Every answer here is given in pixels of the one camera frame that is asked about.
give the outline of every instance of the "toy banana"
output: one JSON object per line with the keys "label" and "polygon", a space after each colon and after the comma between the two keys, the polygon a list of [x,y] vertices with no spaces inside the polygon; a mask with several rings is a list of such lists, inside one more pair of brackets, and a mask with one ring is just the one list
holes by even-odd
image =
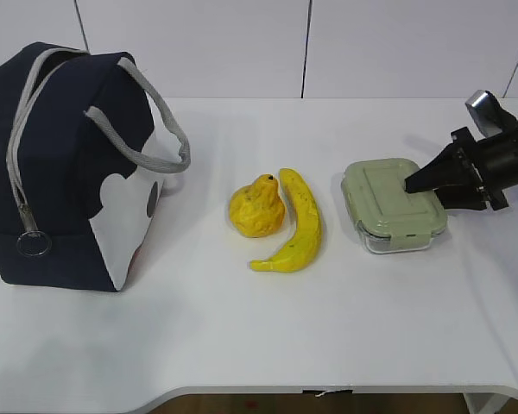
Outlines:
{"label": "toy banana", "polygon": [[280,170],[281,186],[294,206],[297,225],[294,237],[272,257],[253,260],[250,267],[259,272],[295,272],[309,265],[320,249],[322,222],[314,197],[303,178],[294,170]]}

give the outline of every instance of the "zipper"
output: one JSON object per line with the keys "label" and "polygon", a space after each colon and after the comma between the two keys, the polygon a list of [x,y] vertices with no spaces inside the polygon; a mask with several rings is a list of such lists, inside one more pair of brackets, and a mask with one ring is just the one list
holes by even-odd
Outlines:
{"label": "zipper", "polygon": [[[52,242],[48,235],[38,229],[33,212],[28,205],[27,197],[25,196],[25,191],[23,190],[17,154],[23,135],[23,130],[27,124],[28,116],[35,106],[36,100],[40,96],[50,77],[52,77],[52,75],[66,63],[65,61],[62,62],[52,71],[50,71],[50,73],[38,85],[36,90],[31,93],[31,91],[35,88],[35,82],[47,58],[58,52],[87,54],[87,52],[84,50],[57,47],[54,49],[48,49],[35,59],[35,62],[31,66],[31,69],[28,73],[27,82],[25,83],[25,86],[23,86],[22,95],[20,97],[19,104],[17,105],[16,115],[14,117],[13,128],[9,136],[8,149],[6,150],[6,166],[8,168],[9,183],[11,185],[11,190],[13,191],[13,196],[19,211],[19,217],[21,218],[24,228],[24,233],[21,234],[17,239],[16,246],[19,253],[28,257],[42,256],[46,254],[50,250]],[[44,244],[41,243],[41,246],[38,247],[38,250],[30,251],[27,249],[26,240],[28,238],[35,239],[36,237],[43,238]]]}

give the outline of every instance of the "food container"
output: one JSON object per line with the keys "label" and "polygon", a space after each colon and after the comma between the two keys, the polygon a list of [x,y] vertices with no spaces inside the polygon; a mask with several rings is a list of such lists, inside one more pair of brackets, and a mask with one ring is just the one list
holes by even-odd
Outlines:
{"label": "food container", "polygon": [[445,230],[447,213],[433,191],[405,192],[405,178],[418,170],[402,158],[361,161],[345,170],[347,208],[370,252],[422,250]]}

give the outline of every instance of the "robotic arm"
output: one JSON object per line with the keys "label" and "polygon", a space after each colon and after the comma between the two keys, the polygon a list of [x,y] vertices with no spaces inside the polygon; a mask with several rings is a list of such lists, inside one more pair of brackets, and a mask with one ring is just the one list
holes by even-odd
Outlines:
{"label": "robotic arm", "polygon": [[466,127],[451,132],[452,143],[405,180],[405,191],[435,190],[446,209],[504,209],[502,190],[518,185],[518,120],[489,91],[477,91],[466,108],[485,138],[475,141]]}

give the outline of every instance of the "table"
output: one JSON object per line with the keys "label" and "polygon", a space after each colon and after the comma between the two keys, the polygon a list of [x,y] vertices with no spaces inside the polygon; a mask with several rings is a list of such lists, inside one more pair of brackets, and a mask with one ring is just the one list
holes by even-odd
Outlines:
{"label": "table", "polygon": [[[383,256],[359,245],[339,187],[351,162],[424,165],[454,129],[479,138],[463,99],[168,102],[193,164],[167,177],[124,292],[0,280],[0,412],[146,412],[202,392],[518,398],[518,187],[506,210],[452,212],[429,250]],[[323,247],[299,273],[253,273],[292,224],[245,239],[228,199],[284,166],[317,198]]]}

